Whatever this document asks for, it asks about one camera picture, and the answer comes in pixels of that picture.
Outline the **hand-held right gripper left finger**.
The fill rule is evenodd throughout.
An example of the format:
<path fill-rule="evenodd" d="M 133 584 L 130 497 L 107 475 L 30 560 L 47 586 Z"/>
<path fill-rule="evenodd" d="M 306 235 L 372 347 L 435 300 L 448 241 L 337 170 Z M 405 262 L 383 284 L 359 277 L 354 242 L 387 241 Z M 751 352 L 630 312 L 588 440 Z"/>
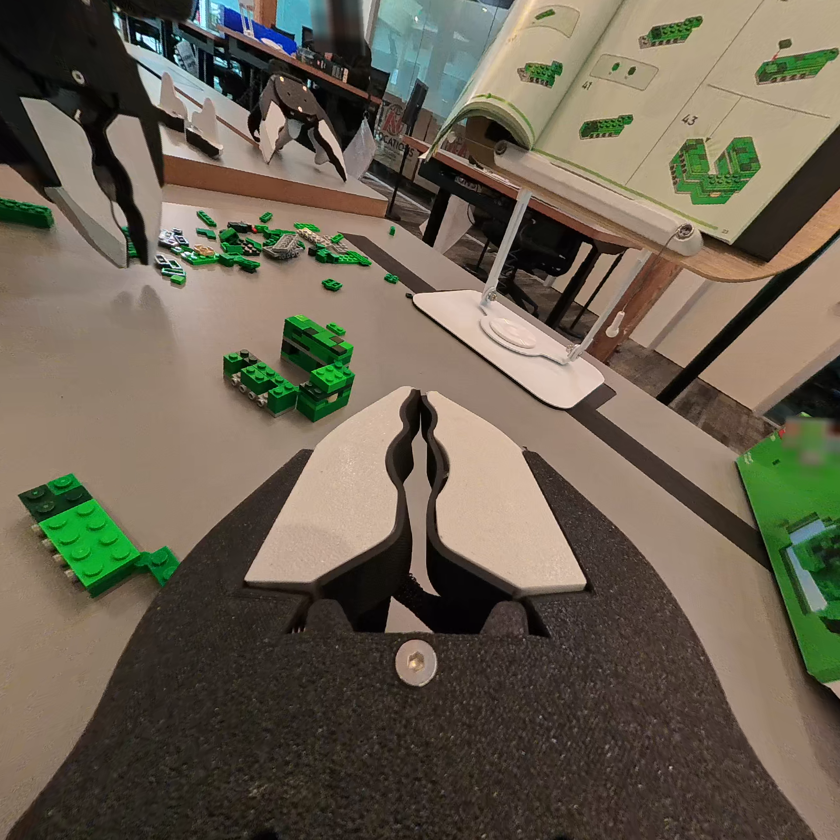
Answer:
<path fill-rule="evenodd" d="M 404 484 L 420 403 L 418 389 L 398 387 L 311 451 L 245 574 L 248 588 L 333 600 L 354 630 L 385 630 L 413 558 Z"/>

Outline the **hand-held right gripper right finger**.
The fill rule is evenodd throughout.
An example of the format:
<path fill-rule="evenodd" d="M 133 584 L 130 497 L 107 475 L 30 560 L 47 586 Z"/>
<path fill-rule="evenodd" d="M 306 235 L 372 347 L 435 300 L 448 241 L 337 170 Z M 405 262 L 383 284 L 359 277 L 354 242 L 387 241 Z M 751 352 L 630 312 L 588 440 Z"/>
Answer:
<path fill-rule="evenodd" d="M 426 567 L 440 632 L 479 632 L 501 603 L 584 592 L 585 573 L 526 450 L 440 392 L 423 396 Z"/>

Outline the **pile of small green bricks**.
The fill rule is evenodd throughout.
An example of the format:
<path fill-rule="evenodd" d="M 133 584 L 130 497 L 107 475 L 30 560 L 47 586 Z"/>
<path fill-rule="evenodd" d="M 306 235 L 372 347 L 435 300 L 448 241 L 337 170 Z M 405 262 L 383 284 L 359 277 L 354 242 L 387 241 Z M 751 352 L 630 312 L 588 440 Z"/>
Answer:
<path fill-rule="evenodd" d="M 255 275 L 264 264 L 291 266 L 305 257 L 333 271 L 371 268 L 373 259 L 345 234 L 308 219 L 287 220 L 270 210 L 226 219 L 204 207 L 185 217 L 164 216 L 150 251 L 150 265 L 171 284 L 183 287 L 191 271 L 235 270 Z"/>

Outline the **white gripper stand piece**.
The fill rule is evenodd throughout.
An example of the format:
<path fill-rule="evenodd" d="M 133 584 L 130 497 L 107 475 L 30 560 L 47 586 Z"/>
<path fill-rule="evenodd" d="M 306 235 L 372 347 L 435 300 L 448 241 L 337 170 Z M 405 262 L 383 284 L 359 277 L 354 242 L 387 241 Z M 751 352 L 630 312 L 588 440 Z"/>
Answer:
<path fill-rule="evenodd" d="M 217 159 L 224 151 L 218 138 L 217 112 L 214 101 L 205 98 L 202 107 L 194 111 L 184 123 L 185 140 L 210 159 Z"/>
<path fill-rule="evenodd" d="M 165 127 L 178 133 L 184 133 L 187 121 L 187 110 L 175 90 L 174 81 L 167 71 L 161 74 L 161 93 L 158 111 Z"/>

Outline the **wooden riser platform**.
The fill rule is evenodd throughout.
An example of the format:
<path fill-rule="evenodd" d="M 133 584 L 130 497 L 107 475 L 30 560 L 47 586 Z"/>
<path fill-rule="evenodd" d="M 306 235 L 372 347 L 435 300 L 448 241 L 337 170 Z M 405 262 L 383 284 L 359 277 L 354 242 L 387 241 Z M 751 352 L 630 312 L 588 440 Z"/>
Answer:
<path fill-rule="evenodd" d="M 248 112 L 243 107 L 154 52 L 133 45 L 125 48 L 138 64 L 153 104 L 160 100 L 160 76 L 165 72 L 173 79 L 176 95 L 185 103 L 189 116 L 206 99 L 214 104 L 217 136 L 223 146 L 216 159 L 192 147 L 184 134 L 161 127 L 167 185 L 367 217 L 385 215 L 383 196 L 359 181 L 342 182 L 332 167 L 316 165 L 313 154 L 298 143 L 289 144 L 272 162 L 265 163 L 247 132 Z"/>

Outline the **U-shaped green brick build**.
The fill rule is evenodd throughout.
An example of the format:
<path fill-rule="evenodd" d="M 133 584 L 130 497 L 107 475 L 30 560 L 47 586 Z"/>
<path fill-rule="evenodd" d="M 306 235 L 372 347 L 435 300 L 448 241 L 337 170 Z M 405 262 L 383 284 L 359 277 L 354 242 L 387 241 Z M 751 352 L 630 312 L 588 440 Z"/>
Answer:
<path fill-rule="evenodd" d="M 354 347 L 336 322 L 321 325 L 297 314 L 283 324 L 280 357 L 307 373 L 305 382 L 292 383 L 247 349 L 223 356 L 223 377 L 273 417 L 295 410 L 316 423 L 347 405 L 355 378 L 350 368 Z"/>

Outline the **spare black gripper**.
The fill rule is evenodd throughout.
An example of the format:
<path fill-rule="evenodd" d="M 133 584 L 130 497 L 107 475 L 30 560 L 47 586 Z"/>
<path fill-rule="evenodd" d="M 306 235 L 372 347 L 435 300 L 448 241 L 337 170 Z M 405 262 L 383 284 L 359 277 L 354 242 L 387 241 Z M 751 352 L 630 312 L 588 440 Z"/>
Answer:
<path fill-rule="evenodd" d="M 307 85 L 281 74 L 272 75 L 251 109 L 248 132 L 269 164 L 290 142 L 314 153 L 316 165 L 330 163 L 348 181 L 343 151 L 333 126 Z"/>

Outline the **black tape strip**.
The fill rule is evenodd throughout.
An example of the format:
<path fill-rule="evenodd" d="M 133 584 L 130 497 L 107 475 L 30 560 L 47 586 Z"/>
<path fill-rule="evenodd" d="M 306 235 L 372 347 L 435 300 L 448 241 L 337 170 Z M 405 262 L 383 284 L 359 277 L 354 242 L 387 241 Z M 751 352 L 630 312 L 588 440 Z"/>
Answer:
<path fill-rule="evenodd" d="M 370 238 L 362 234 L 344 234 L 344 238 L 384 270 L 395 270 L 403 285 L 414 294 L 439 291 L 476 291 L 473 288 L 438 289 L 407 268 L 396 257 L 389 255 Z M 713 496 L 692 483 L 688 477 L 660 458 L 655 452 L 646 448 L 633 435 L 603 414 L 603 405 L 615 396 L 620 396 L 627 391 L 622 385 L 623 391 L 622 388 L 619 388 L 617 392 L 614 386 L 621 383 L 626 384 L 628 381 L 600 362 L 594 361 L 588 355 L 585 356 L 585 359 L 592 363 L 599 373 L 604 375 L 605 384 L 600 385 L 592 394 L 574 407 L 563 410 L 597 436 L 605 445 L 623 457 L 625 461 L 717 530 L 724 538 L 752 557 L 762 567 L 772 571 L 760 532 L 754 527 L 752 513 L 749 513 L 748 521 L 744 521 L 737 513 L 731 511 Z"/>

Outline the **background work table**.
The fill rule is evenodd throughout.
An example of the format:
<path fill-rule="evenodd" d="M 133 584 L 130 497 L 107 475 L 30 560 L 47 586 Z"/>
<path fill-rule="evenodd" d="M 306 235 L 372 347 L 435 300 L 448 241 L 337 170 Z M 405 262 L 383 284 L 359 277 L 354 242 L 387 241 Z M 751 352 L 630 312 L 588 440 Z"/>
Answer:
<path fill-rule="evenodd" d="M 220 19 L 211 29 L 184 22 L 174 24 L 173 33 L 181 42 L 196 48 L 200 81 L 211 88 L 218 87 L 247 110 L 257 104 L 259 92 L 273 72 L 303 82 L 312 93 L 314 81 L 324 86 L 331 83 L 356 96 L 362 93 L 345 83 L 347 77 L 340 68 L 331 70 L 320 56 L 316 57 L 315 66 L 300 61 L 296 54 L 301 43 L 288 33 L 266 28 L 229 7 L 220 8 Z M 312 37 L 308 27 L 302 34 L 303 41 Z M 368 94 L 359 106 L 340 104 L 338 100 L 329 101 L 326 107 L 320 105 L 332 121 L 342 146 L 349 144 L 363 119 L 374 129 L 387 79 L 387 73 L 371 64 Z"/>

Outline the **clear plastic bag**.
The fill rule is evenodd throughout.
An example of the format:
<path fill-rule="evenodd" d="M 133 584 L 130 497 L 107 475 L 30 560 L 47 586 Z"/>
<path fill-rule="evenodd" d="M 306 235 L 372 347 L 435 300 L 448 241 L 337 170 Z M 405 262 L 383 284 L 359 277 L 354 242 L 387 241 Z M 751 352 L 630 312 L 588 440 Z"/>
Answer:
<path fill-rule="evenodd" d="M 359 181 L 375 158 L 377 145 L 370 124 L 363 119 L 352 141 L 343 150 L 344 170 L 348 180 Z"/>

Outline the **flat green brick assembly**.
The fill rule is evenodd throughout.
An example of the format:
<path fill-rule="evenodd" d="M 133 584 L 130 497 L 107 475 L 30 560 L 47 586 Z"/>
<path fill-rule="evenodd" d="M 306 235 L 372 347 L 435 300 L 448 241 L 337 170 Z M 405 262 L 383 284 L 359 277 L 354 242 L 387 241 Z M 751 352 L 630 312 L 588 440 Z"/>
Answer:
<path fill-rule="evenodd" d="M 166 546 L 151 552 L 139 550 L 72 473 L 17 497 L 52 560 L 92 599 L 138 573 L 147 573 L 164 586 L 181 563 Z"/>

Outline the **black office chair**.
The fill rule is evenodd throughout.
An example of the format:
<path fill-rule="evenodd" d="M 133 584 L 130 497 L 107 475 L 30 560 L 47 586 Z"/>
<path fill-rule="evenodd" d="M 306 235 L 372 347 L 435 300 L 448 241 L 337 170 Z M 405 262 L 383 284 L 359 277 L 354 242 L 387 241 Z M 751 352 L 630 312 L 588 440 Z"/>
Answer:
<path fill-rule="evenodd" d="M 493 213 L 487 211 L 489 207 L 472 207 L 474 225 L 492 245 L 499 246 L 508 227 L 512 205 L 510 202 L 494 204 Z M 549 277 L 559 277 L 572 267 L 581 247 L 591 244 L 590 238 L 572 228 L 540 213 L 527 211 L 510 246 L 498 287 L 501 288 L 503 281 L 513 279 L 519 270 L 532 275 L 535 270 L 541 270 Z"/>

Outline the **green brick set box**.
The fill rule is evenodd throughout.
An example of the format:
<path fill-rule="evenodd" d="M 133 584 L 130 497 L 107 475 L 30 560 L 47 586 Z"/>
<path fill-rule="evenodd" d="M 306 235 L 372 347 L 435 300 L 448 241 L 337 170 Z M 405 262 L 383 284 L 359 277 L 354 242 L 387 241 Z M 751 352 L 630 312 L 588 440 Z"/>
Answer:
<path fill-rule="evenodd" d="M 838 697 L 838 421 L 793 416 L 736 463 L 805 670 Z"/>

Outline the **wooden table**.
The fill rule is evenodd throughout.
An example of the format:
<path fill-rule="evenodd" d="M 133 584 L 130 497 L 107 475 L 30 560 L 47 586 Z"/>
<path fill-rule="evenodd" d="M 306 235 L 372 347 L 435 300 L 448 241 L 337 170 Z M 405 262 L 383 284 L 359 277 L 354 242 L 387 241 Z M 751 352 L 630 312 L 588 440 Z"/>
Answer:
<path fill-rule="evenodd" d="M 714 340 L 709 350 L 701 352 L 697 363 L 690 363 L 684 381 L 690 382 L 704 371 L 838 235 L 838 192 L 829 196 L 828 180 L 816 173 L 816 164 L 827 162 L 828 152 L 837 151 L 838 146 L 830 140 L 824 147 L 826 151 L 819 150 L 815 154 L 815 162 L 805 166 L 805 174 L 795 176 L 792 184 L 782 188 L 749 231 L 740 235 L 735 245 L 726 245 L 709 234 L 701 234 L 703 246 L 696 255 L 662 256 L 653 268 L 649 267 L 640 248 L 632 248 L 615 233 L 599 234 L 592 228 L 574 227 L 571 219 L 549 205 L 560 212 L 561 222 L 602 244 L 638 249 L 639 258 L 644 262 L 643 269 L 615 309 L 607 315 L 591 343 L 595 344 L 594 356 L 605 360 L 635 329 L 682 269 L 716 282 L 739 283 L 771 278 L 772 281 L 761 289 L 755 301 L 725 328 L 721 341 Z"/>

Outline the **open instruction booklet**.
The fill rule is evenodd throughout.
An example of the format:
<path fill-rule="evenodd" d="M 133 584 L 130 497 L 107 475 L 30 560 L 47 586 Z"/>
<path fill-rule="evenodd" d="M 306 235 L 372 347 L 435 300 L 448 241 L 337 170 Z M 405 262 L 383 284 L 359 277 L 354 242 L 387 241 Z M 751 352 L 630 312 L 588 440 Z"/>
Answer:
<path fill-rule="evenodd" d="M 838 191 L 839 2 L 516 2 L 433 141 L 769 261 Z"/>

